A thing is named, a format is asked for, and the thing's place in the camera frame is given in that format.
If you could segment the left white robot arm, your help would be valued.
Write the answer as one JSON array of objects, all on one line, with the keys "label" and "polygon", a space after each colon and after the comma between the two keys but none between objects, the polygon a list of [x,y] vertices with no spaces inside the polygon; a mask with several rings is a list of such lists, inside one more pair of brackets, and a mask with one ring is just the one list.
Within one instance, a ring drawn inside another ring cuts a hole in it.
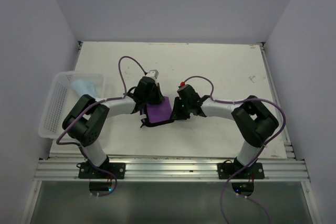
[{"label": "left white robot arm", "polygon": [[121,98],[96,99],[88,94],[80,97],[62,123],[64,132],[57,139],[59,145],[65,134],[76,141],[86,159],[92,164],[90,171],[97,178],[104,178],[109,172],[106,163],[108,157],[98,143],[98,137],[106,119],[135,114],[144,109],[147,104],[161,104],[164,96],[161,93],[157,76],[149,72],[143,76],[133,91],[127,92]]}]

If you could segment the dark grey towel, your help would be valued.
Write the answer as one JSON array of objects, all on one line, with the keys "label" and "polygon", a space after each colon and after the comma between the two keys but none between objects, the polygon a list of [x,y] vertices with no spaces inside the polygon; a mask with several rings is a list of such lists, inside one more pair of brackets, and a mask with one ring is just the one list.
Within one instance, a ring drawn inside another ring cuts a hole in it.
[{"label": "dark grey towel", "polygon": [[159,105],[146,104],[140,111],[140,120],[142,127],[157,127],[174,122],[172,119],[172,107],[169,97],[164,96],[163,103]]}]

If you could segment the light blue towel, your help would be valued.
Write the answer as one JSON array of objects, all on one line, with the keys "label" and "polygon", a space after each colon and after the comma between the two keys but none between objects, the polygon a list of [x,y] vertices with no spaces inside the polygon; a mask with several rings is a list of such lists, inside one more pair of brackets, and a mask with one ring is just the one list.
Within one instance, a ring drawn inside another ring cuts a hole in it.
[{"label": "light blue towel", "polygon": [[95,86],[85,79],[79,79],[74,81],[71,84],[71,88],[78,95],[78,97],[81,97],[86,94],[91,97],[97,97]]}]

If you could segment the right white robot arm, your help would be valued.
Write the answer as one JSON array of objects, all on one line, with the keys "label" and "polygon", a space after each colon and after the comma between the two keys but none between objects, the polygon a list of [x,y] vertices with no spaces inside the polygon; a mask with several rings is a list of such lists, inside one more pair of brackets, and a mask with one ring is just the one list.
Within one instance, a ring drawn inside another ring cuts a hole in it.
[{"label": "right white robot arm", "polygon": [[189,84],[181,84],[174,100],[171,118],[187,120],[190,115],[229,119],[236,123],[244,143],[229,172],[246,178],[253,171],[252,161],[266,140],[278,128],[279,122],[267,107],[254,95],[242,103],[213,100],[210,95],[200,97]]}]

